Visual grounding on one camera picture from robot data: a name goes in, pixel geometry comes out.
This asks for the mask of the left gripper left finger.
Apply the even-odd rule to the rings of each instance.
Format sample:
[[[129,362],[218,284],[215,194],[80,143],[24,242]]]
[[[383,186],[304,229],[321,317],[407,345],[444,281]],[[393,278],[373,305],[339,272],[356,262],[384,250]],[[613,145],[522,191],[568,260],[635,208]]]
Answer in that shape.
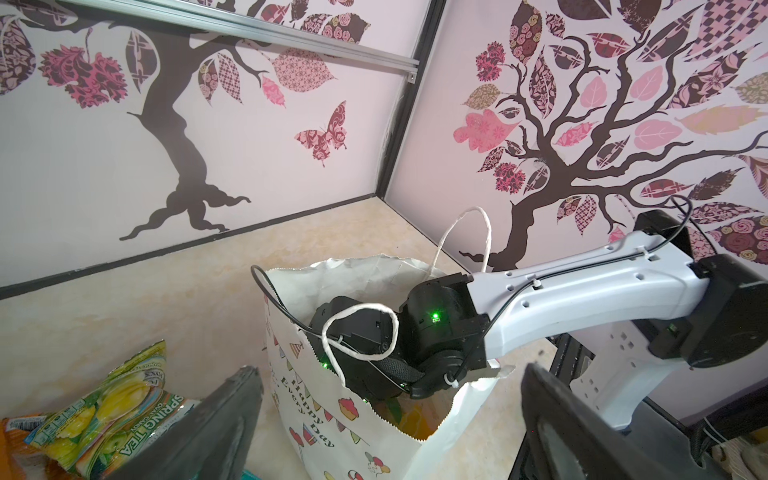
[[[244,366],[110,479],[242,477],[262,404],[258,369]]]

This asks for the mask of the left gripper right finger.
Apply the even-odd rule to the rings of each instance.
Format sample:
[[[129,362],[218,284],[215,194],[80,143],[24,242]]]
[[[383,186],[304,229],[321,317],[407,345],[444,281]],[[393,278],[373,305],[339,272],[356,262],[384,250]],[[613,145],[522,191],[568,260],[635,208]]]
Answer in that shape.
[[[526,366],[522,412],[539,479],[672,479],[547,369]]]

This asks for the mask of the Foxs candy packet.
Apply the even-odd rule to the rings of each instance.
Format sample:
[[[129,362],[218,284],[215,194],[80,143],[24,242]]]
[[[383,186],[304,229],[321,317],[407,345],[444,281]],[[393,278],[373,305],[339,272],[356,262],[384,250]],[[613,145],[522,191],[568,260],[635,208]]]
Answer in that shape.
[[[104,479],[194,409],[199,401],[165,389],[166,343],[113,369],[89,394],[49,415],[25,443],[84,479]]]

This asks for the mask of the white paper bag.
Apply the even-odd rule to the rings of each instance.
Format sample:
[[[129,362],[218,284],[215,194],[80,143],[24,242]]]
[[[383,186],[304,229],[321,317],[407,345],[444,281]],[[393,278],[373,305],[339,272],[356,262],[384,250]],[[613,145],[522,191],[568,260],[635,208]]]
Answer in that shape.
[[[323,300],[350,294],[393,307],[429,270],[418,259],[376,255],[328,259],[300,269],[252,271],[264,293],[266,351],[272,395],[286,435],[312,479],[426,479],[466,430],[512,367],[427,400],[394,400],[376,410],[338,378],[315,336],[303,333]]]

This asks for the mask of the orange snack packet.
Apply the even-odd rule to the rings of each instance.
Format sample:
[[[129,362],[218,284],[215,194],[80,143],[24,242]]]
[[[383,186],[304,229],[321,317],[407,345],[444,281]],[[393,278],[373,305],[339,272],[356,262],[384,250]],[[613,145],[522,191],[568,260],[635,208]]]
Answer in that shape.
[[[25,442],[28,435],[45,420],[45,414],[36,414],[1,421],[2,480],[79,479],[79,476],[65,471],[56,461]]]

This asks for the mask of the teal snack packet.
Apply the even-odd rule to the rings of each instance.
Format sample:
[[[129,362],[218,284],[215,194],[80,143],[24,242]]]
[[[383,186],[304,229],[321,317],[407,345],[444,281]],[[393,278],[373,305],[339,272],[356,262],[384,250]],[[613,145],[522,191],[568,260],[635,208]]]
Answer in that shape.
[[[261,480],[258,476],[248,470],[244,470],[241,474],[241,480]]]

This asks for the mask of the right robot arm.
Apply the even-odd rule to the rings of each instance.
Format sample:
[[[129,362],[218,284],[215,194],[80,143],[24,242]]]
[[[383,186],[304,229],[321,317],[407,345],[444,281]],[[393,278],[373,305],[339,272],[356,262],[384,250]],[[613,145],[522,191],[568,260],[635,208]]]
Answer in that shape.
[[[572,392],[608,425],[682,365],[719,367],[767,341],[767,283],[724,254],[695,259],[687,225],[643,213],[602,248],[523,270],[425,278],[397,311],[339,296],[310,331],[321,362],[368,400],[425,399],[532,341],[611,326]]]

